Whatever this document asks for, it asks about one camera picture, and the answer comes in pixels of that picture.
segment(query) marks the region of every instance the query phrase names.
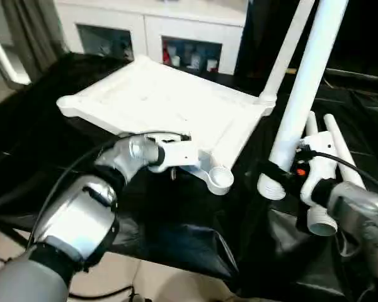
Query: white cylinder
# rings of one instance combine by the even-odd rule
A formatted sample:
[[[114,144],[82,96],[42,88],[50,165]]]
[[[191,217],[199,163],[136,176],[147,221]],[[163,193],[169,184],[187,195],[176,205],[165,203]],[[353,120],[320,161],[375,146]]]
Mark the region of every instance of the white cylinder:
[[[217,60],[214,60],[214,59],[208,59],[208,60],[207,60],[207,67],[206,67],[206,70],[207,70],[207,71],[212,71],[213,69],[216,69],[216,68],[217,68],[217,64],[218,64],[218,61],[217,61]]]
[[[321,0],[319,3],[300,68],[269,157],[270,161],[285,171],[290,170],[295,149],[299,144],[328,63],[347,2],[348,0]],[[272,190],[278,188],[274,182],[268,177],[261,176],[258,181],[260,194],[270,199],[277,196],[284,197],[283,189],[280,193],[272,194]]]
[[[325,115],[323,117],[325,125],[328,131],[332,134],[333,143],[335,144],[336,151],[338,156],[347,161],[349,164],[355,165],[353,157],[347,147],[346,141],[341,134],[339,126],[333,115]],[[345,165],[339,164],[340,174],[344,181],[350,181],[356,186],[362,187],[365,189],[363,180],[361,179],[360,174],[353,169],[346,167]]]
[[[171,64],[175,67],[179,67],[181,65],[181,58],[179,56],[174,55],[171,57]]]
[[[314,2],[315,0],[300,0],[282,47],[277,55],[275,65],[270,72],[266,86],[259,95],[258,104],[275,105],[277,91],[282,84],[287,68],[289,68],[291,58],[300,40],[305,24],[307,23]]]
[[[318,123],[316,123],[315,112],[313,111],[310,111],[308,114],[306,133],[307,136],[318,133]]]
[[[307,213],[308,230],[318,236],[332,236],[338,231],[338,225],[322,206],[314,206]]]
[[[234,175],[225,167],[214,167],[206,181],[209,191],[215,195],[225,195],[234,183]]]

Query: orange button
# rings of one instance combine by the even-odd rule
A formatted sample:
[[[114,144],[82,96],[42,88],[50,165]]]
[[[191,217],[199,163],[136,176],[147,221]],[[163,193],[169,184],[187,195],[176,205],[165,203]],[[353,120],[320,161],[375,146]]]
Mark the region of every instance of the orange button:
[[[302,169],[297,169],[297,174],[300,175],[300,176],[304,176],[306,174],[306,172]]]

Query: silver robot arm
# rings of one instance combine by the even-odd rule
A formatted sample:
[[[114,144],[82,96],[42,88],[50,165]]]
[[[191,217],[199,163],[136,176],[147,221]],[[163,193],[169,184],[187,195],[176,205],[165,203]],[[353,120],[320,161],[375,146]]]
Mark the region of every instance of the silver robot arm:
[[[140,168],[164,157],[155,142],[135,137],[117,142],[95,166],[126,185]],[[73,275],[97,264],[118,233],[110,178],[82,176],[57,198],[39,221],[32,247],[0,269],[0,302],[67,300]]]
[[[378,279],[378,194],[341,182],[331,191],[328,214],[359,242],[372,275]]]

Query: shelf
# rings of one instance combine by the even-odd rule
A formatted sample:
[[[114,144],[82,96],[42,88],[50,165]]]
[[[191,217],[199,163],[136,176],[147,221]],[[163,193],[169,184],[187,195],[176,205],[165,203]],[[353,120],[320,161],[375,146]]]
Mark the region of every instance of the shelf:
[[[243,27],[248,0],[55,0],[90,8]]]
[[[220,43],[163,36],[160,47],[163,48],[163,56],[166,56],[163,58],[166,65],[194,72],[205,72],[206,70],[217,72],[219,70],[222,48]]]

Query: cabinet door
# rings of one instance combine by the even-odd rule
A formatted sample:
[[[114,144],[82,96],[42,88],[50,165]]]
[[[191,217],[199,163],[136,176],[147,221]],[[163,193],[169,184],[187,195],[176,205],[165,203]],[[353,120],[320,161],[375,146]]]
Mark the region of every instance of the cabinet door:
[[[147,47],[156,62],[233,74],[243,28],[145,16]]]
[[[72,52],[133,60],[147,55],[144,17],[98,8],[58,4],[67,46]]]

